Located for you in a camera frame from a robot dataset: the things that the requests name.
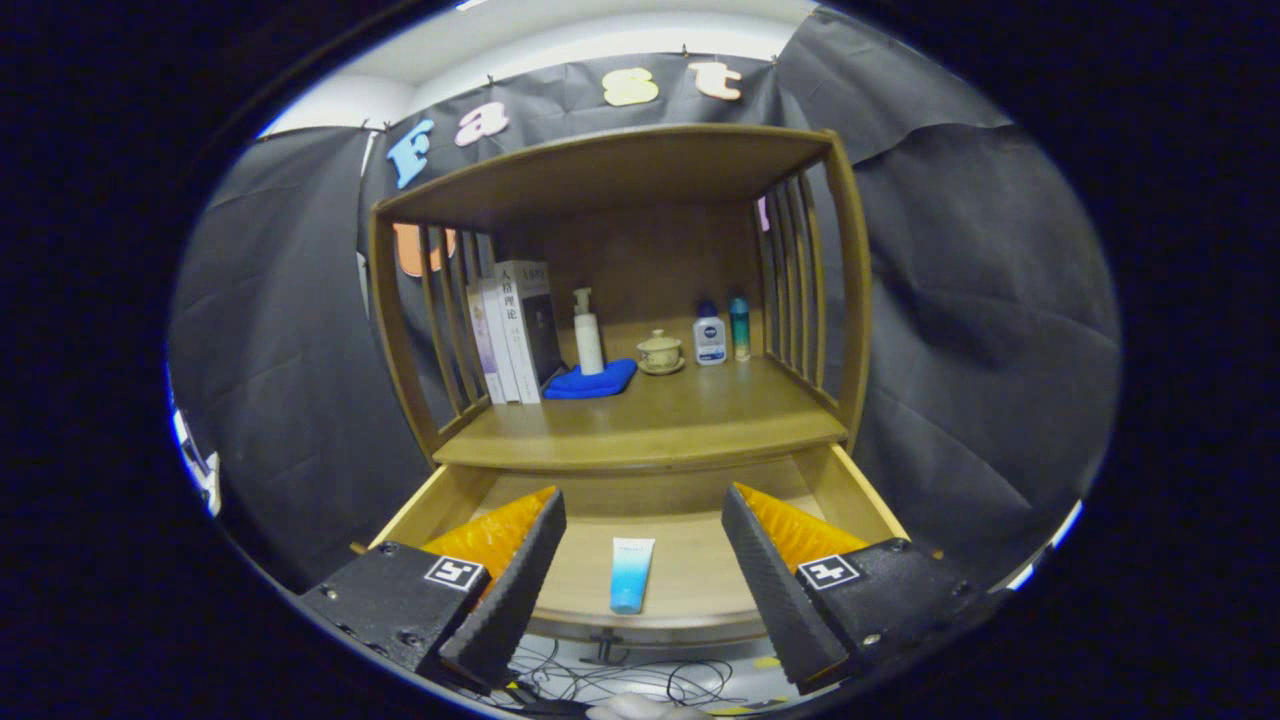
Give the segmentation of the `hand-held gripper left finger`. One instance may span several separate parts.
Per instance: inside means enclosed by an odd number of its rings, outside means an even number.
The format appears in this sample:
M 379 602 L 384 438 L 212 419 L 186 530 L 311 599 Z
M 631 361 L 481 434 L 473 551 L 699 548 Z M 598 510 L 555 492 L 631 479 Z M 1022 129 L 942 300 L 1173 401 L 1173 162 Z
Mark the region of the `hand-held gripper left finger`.
M 500 689 L 567 527 L 544 487 L 421 546 L 384 541 L 302 596 L 398 667 L 476 693 Z

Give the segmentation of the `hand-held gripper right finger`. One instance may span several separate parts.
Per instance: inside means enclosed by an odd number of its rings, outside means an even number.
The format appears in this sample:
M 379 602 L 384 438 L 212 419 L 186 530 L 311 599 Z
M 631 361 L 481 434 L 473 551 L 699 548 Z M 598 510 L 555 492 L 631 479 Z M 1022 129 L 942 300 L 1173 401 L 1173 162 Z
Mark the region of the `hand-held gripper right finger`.
M 1000 591 L 910 539 L 867 543 L 740 483 L 721 520 L 785 675 L 804 694 L 897 676 L 1001 605 Z

